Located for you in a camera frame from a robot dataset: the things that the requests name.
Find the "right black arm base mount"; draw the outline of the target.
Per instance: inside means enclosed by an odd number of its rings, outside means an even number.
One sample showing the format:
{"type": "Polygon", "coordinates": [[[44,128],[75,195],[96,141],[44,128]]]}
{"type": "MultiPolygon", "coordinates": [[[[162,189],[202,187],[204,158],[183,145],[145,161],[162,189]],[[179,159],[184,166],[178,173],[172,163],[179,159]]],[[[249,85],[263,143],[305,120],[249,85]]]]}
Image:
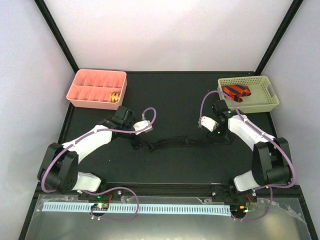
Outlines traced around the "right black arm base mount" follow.
{"type": "Polygon", "coordinates": [[[238,191],[229,185],[213,185],[211,187],[211,198],[213,202],[225,204],[256,203],[257,197],[253,196],[252,190],[238,191]]]}

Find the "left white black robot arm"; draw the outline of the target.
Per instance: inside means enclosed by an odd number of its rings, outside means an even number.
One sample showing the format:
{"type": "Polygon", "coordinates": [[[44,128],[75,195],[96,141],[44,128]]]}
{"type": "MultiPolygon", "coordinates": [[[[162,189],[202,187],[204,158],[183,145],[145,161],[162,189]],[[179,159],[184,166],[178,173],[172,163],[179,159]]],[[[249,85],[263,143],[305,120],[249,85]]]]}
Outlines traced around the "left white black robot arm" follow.
{"type": "Polygon", "coordinates": [[[120,106],[114,115],[103,119],[91,130],[74,140],[48,146],[37,174],[41,189],[45,193],[71,191],[89,192],[95,199],[103,199],[108,192],[101,177],[80,172],[79,164],[91,153],[117,138],[133,139],[152,130],[152,120],[145,114],[138,121],[133,110],[120,106]]]}

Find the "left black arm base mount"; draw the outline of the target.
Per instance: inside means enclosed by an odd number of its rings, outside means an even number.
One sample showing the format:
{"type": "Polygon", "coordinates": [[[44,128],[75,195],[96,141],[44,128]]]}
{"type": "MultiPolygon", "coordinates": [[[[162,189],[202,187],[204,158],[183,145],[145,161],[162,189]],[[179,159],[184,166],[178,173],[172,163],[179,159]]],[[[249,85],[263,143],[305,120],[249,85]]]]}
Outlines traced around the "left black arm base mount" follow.
{"type": "Polygon", "coordinates": [[[78,200],[84,200],[88,202],[102,201],[106,203],[111,200],[118,200],[122,196],[124,190],[120,187],[111,186],[107,183],[103,183],[94,192],[82,191],[78,193],[78,200]]]}

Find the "black necktie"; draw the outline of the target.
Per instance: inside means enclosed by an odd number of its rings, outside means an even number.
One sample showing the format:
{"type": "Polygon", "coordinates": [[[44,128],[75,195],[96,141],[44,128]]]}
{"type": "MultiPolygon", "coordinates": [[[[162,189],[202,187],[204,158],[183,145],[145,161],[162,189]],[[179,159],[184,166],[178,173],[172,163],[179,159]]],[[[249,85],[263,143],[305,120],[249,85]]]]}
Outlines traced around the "black necktie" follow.
{"type": "Polygon", "coordinates": [[[192,139],[188,136],[179,136],[162,139],[157,142],[145,141],[148,149],[152,152],[160,148],[183,148],[183,147],[210,147],[214,145],[229,145],[234,140],[233,135],[206,135],[204,138],[192,139]]]}

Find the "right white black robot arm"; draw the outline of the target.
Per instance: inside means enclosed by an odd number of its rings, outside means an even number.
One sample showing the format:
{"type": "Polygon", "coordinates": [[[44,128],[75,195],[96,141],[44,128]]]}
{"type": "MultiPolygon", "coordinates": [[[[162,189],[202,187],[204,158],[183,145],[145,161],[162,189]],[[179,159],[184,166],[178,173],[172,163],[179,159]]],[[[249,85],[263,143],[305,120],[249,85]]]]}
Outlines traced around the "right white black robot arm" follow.
{"type": "Polygon", "coordinates": [[[240,201],[247,191],[264,187],[286,188],[295,177],[288,141],[274,137],[257,127],[240,110],[228,108],[224,100],[211,106],[214,117],[201,116],[199,125],[216,135],[239,137],[252,151],[251,169],[232,178],[227,195],[240,201]]]}

